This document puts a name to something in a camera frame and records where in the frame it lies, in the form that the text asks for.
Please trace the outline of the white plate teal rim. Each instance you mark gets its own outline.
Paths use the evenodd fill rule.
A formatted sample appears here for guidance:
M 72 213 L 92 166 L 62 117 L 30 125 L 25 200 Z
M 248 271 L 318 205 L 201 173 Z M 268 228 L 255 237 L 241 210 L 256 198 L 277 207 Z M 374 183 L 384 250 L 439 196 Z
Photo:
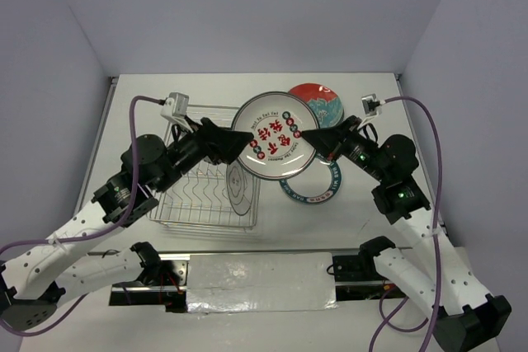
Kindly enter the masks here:
M 293 201 L 323 204 L 332 199 L 342 185 L 342 171 L 336 162 L 317 155 L 297 176 L 279 181 L 282 191 Z

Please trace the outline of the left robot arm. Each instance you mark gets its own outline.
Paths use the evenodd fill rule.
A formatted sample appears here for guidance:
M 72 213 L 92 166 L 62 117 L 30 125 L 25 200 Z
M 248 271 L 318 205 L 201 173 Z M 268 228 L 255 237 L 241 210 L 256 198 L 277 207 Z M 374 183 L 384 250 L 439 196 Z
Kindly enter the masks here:
M 207 118 L 170 145 L 155 134 L 135 137 L 121 156 L 120 171 L 66 224 L 1 264 L 1 325 L 19 336 L 36 336 L 36 327 L 71 300 L 107 285 L 150 285 L 170 275 L 148 242 L 102 256 L 88 254 L 156 208 L 154 194 L 168 190 L 199 162 L 230 164 L 252 139 L 249 132 L 219 127 Z

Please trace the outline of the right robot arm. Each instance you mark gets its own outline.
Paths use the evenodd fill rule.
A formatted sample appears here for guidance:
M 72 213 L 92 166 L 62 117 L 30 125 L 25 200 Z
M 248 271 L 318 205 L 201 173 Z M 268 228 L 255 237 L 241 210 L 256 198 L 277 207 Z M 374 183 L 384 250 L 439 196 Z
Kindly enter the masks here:
M 418 167 L 413 141 L 393 134 L 377 144 L 361 135 L 360 123 L 351 116 L 332 128 L 300 135 L 328 160 L 345 157 L 378 181 L 372 191 L 377 209 L 422 264 L 417 268 L 387 237 L 377 237 L 361 245 L 360 272 L 395 284 L 426 316 L 444 351 L 470 351 L 496 337 L 512 307 L 475 277 L 433 223 L 434 207 L 413 178 Z

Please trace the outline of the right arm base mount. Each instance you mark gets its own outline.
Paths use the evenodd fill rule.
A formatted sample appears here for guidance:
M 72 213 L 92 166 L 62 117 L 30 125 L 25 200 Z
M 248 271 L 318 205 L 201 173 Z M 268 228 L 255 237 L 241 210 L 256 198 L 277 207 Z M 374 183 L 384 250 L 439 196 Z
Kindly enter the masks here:
M 357 253 L 333 255 L 326 271 L 335 282 L 336 300 L 379 300 L 393 284 L 376 272 L 374 258 L 395 247 L 387 237 L 376 237 L 361 244 Z

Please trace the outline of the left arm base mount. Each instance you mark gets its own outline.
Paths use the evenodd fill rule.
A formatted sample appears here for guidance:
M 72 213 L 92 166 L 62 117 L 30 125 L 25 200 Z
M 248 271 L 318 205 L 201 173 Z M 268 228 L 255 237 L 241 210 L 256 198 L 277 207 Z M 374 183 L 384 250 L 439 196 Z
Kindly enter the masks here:
M 165 312 L 187 313 L 186 290 L 190 260 L 163 258 L 148 242 L 137 242 L 131 250 L 139 256 L 139 277 L 113 284 L 109 305 L 156 305 Z

